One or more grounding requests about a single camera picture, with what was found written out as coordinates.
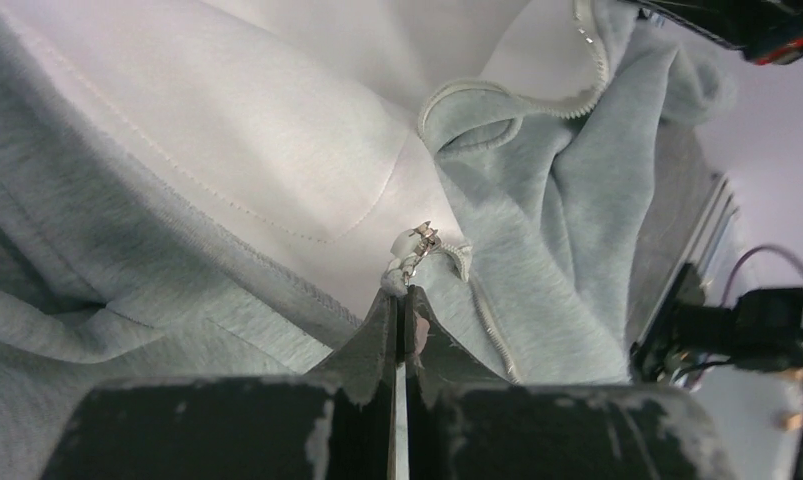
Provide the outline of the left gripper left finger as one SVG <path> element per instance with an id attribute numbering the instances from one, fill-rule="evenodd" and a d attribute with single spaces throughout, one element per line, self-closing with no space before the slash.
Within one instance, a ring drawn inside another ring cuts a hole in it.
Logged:
<path id="1" fill-rule="evenodd" d="M 391 479 L 398 303 L 303 375 L 133 378 L 93 388 L 46 479 Z"/>

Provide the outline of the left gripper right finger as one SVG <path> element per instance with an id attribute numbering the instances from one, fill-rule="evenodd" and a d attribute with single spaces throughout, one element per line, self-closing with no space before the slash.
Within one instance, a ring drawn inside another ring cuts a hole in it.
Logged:
<path id="1" fill-rule="evenodd" d="M 404 301 L 413 479 L 731 479 L 706 411 L 657 385 L 506 381 L 440 324 L 425 291 Z"/>

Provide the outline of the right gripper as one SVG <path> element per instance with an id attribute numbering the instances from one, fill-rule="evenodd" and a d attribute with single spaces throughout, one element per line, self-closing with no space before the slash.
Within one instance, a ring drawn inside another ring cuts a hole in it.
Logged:
<path id="1" fill-rule="evenodd" d="M 671 0 L 635 4 L 736 51 L 753 65 L 803 59 L 803 0 Z"/>

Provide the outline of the grey zip-up jacket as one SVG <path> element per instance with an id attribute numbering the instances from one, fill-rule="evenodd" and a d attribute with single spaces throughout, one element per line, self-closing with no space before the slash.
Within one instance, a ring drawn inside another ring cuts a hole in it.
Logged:
<path id="1" fill-rule="evenodd" d="M 0 479 L 96 384 L 302 374 L 412 266 L 520 384 L 623 384 L 662 121 L 622 1 L 0 1 Z"/>

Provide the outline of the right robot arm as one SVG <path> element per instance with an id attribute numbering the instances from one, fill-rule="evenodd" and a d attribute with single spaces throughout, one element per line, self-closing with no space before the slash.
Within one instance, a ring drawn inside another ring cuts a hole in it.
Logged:
<path id="1" fill-rule="evenodd" d="M 643 1 L 641 7 L 739 53 L 752 65 L 803 59 L 803 1 Z M 733 266 L 716 306 L 667 298 L 631 348 L 637 377 L 694 387 L 713 367 L 803 377 L 803 285 L 731 296 L 745 263 L 775 245 L 755 247 Z M 800 261 L 782 256 L 802 275 Z"/>

